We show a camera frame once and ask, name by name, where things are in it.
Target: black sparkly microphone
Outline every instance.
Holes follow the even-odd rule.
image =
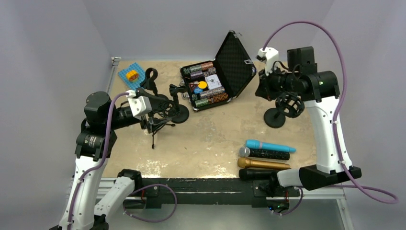
[[[288,152],[266,150],[266,149],[250,149],[248,147],[241,147],[239,150],[240,157],[258,157],[267,158],[275,160],[287,161],[290,159],[290,154]]]

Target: white wall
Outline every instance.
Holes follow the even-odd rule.
[[[333,0],[84,0],[113,56],[213,59],[229,30],[242,34],[251,57],[278,26],[322,22]],[[273,40],[279,50],[308,46],[316,29],[292,26]]]
[[[106,89],[111,59],[80,0],[1,1],[0,21],[1,229],[47,229],[64,208],[86,97]]]
[[[385,205],[347,189],[351,216],[360,230],[406,225],[405,12],[402,0],[340,0],[323,21],[342,48],[347,67],[341,120],[351,159],[362,169],[359,181],[400,198],[398,205]],[[338,56],[321,31],[312,45],[319,70],[330,69],[341,77]]]

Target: blue microphone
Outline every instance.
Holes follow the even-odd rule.
[[[296,152],[295,148],[286,146],[286,145],[277,145],[267,142],[262,142],[259,140],[247,140],[245,146],[250,149],[258,149],[258,150],[274,150],[274,151],[282,151],[282,152]]]

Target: poker chip case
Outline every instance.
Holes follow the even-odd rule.
[[[242,93],[256,73],[257,69],[238,35],[229,31],[213,60],[180,68],[181,84],[188,88],[183,98],[189,98],[196,112],[229,103]],[[213,78],[220,81],[221,87],[203,91],[194,88],[197,87],[195,83],[206,79],[213,81]]]

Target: microphone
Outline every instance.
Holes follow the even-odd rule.
[[[241,147],[239,150],[240,157],[258,157],[276,160],[289,160],[290,154],[288,152],[266,150],[266,149],[250,149],[248,147]]]
[[[277,145],[267,142],[262,142],[259,140],[247,140],[245,143],[250,149],[260,149],[260,150],[274,150],[274,151],[282,151],[282,152],[296,152],[295,148],[286,146],[286,145]]]
[[[268,180],[276,172],[273,169],[240,169],[238,176],[241,180]]]
[[[240,168],[263,168],[263,169],[279,169],[279,170],[284,170],[284,169],[290,169],[291,166],[289,164],[285,163],[279,163],[279,162],[270,162],[270,161],[257,161],[257,160],[251,160],[248,158],[239,158],[237,161],[237,165]]]

